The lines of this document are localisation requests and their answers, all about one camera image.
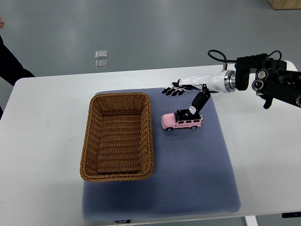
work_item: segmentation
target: brown wicker basket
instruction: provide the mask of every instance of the brown wicker basket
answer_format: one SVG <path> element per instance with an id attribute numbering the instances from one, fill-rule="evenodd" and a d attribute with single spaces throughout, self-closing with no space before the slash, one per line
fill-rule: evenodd
<path id="1" fill-rule="evenodd" d="M 145 93 L 91 99 L 80 175 L 85 181 L 140 180 L 153 172 L 151 100 Z"/>

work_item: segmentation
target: gray floor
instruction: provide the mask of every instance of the gray floor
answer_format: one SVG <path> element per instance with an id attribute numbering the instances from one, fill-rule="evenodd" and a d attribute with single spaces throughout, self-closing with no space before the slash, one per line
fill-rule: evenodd
<path id="1" fill-rule="evenodd" d="M 229 59 L 271 53 L 301 70 L 301 10 L 274 11 L 267 0 L 1 0 L 0 34 L 36 76 L 215 65 L 215 48 Z M 108 68 L 95 69 L 95 51 Z M 0 80 L 0 105 L 12 91 Z M 301 219 L 258 216 L 259 226 L 301 225 Z M 163 225 L 236 225 L 243 218 Z"/>

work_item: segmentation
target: robotic hand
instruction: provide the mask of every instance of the robotic hand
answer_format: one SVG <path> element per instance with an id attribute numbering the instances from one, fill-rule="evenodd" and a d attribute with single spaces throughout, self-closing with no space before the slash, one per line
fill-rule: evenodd
<path id="1" fill-rule="evenodd" d="M 211 55 L 211 52 L 217 52 L 223 56 L 218 59 Z M 274 60 L 270 58 L 272 54 L 278 52 L 280 58 Z M 237 90 L 246 90 L 249 84 L 250 73 L 256 73 L 256 79 L 252 83 L 252 89 L 256 95 L 260 96 L 266 102 L 264 108 L 268 109 L 273 98 L 301 107 L 301 72 L 286 70 L 286 62 L 280 60 L 281 52 L 274 51 L 270 55 L 260 54 L 256 56 L 239 57 L 237 60 L 227 60 L 226 56 L 218 50 L 208 51 L 208 55 L 220 62 L 224 62 L 224 69 L 218 75 L 200 75 L 184 77 L 177 82 L 173 82 L 166 87 L 162 93 L 182 95 L 184 92 L 192 89 L 199 90 L 185 118 L 189 119 L 196 112 L 199 112 L 211 93 L 234 92 Z M 227 63 L 235 63 L 236 72 L 227 70 Z"/>
<path id="2" fill-rule="evenodd" d="M 162 93 L 172 96 L 182 95 L 188 90 L 199 90 L 200 92 L 194 98 L 189 110 L 184 115 L 183 119 L 188 119 L 195 113 L 198 113 L 207 103 L 211 93 L 224 93 L 234 92 L 235 88 L 235 73 L 234 71 L 223 70 L 218 75 L 199 75 L 184 77 L 177 82 L 173 82 L 170 86 L 166 87 Z"/>

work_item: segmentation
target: pink toy car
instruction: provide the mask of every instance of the pink toy car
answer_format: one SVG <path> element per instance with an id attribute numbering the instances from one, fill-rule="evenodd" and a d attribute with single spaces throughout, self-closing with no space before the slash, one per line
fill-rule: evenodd
<path id="1" fill-rule="evenodd" d="M 201 114 L 193 115 L 188 120 L 183 120 L 183 115 L 187 112 L 187 109 L 176 110 L 174 113 L 164 114 L 161 118 L 161 124 L 163 129 L 172 131 L 173 129 L 196 129 L 201 126 L 203 116 Z"/>

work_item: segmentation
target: gray foam pad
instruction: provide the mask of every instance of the gray foam pad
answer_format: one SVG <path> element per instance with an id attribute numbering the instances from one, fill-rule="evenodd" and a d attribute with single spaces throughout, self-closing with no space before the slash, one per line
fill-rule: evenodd
<path id="1" fill-rule="evenodd" d="M 84 182 L 83 216 L 96 219 L 161 218 L 236 212 L 238 190 L 213 100 L 202 109 L 197 129 L 162 129 L 161 116 L 188 109 L 198 92 L 165 96 L 163 88 L 115 90 L 150 96 L 154 172 L 145 180 Z"/>

